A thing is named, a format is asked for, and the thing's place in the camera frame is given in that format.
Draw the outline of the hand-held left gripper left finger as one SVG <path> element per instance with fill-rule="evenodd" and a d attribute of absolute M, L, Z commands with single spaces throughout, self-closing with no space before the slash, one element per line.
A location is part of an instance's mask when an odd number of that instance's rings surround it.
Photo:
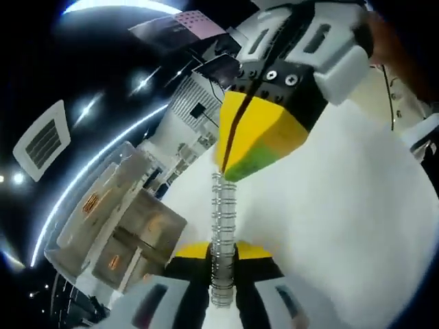
<path fill-rule="evenodd" d="M 209 306 L 210 243 L 182 246 L 160 275 L 120 297 L 103 328 L 201 328 Z"/>

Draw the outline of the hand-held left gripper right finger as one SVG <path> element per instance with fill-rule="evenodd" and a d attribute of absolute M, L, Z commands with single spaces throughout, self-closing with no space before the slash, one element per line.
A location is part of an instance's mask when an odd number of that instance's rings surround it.
<path fill-rule="evenodd" d="M 244 328 L 308 328 L 310 318 L 271 253 L 245 241 L 235 244 L 236 305 Z"/>

